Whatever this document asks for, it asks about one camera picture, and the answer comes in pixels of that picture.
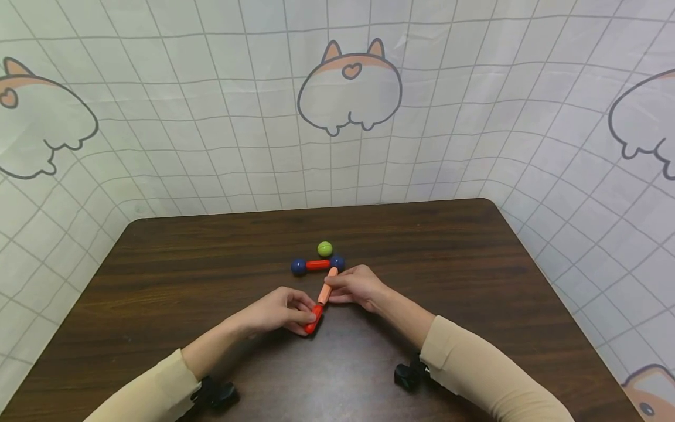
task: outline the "hand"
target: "hand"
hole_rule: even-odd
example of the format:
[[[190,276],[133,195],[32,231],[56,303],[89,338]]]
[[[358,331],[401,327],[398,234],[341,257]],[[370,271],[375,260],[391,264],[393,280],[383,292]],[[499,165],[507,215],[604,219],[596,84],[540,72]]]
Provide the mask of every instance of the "hand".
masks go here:
[[[314,305],[316,303],[307,293],[279,287],[233,317],[252,334],[285,327],[299,336],[306,336],[303,325],[317,318],[312,313]]]
[[[330,303],[358,303],[368,312],[378,311],[377,299],[389,290],[368,265],[349,268],[324,282],[333,288]]]

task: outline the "dark brown tabletop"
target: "dark brown tabletop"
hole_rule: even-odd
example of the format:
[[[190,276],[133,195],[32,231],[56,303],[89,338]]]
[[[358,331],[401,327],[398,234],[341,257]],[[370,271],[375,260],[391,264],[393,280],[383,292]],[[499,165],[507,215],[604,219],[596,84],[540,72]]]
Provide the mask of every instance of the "dark brown tabletop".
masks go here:
[[[0,417],[81,421],[175,349],[278,286],[318,295],[325,271],[294,278],[322,240],[348,266],[495,344],[577,421],[640,421],[495,206],[483,199],[135,221],[122,234]],[[330,306],[313,339],[277,331],[216,370],[241,402],[187,421],[474,421],[434,383],[410,394],[394,367],[416,351],[380,318]]]

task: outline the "white backdrop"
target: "white backdrop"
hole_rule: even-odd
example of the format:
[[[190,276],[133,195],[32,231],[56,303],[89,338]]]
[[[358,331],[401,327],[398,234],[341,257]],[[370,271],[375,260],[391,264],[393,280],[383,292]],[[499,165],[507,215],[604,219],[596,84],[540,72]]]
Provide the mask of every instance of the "white backdrop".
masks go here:
[[[0,0],[0,409],[130,221],[483,197],[675,415],[673,9]]]

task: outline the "wooden table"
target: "wooden table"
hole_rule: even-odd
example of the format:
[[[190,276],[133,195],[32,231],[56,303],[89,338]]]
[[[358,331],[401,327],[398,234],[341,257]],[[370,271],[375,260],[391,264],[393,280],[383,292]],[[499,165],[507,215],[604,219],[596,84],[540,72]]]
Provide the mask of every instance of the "wooden table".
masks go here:
[[[321,240],[348,265],[504,351],[577,421],[640,421],[516,235],[483,199],[136,221],[106,258],[0,417],[81,421],[173,350],[277,286],[316,297],[323,271],[293,278]],[[394,367],[412,347],[357,306],[330,306],[312,340],[278,331],[217,371],[242,401],[188,421],[475,421],[438,385],[409,394]]]

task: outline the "navy blue ball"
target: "navy blue ball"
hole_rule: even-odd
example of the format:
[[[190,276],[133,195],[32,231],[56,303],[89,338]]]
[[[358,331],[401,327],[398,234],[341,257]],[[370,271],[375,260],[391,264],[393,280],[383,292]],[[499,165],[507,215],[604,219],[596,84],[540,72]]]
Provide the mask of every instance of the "navy blue ball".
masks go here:
[[[344,258],[339,255],[333,255],[331,258],[331,267],[337,267],[339,272],[344,271]]]
[[[296,259],[291,264],[291,272],[293,275],[305,275],[307,272],[307,267],[304,264],[304,259]]]

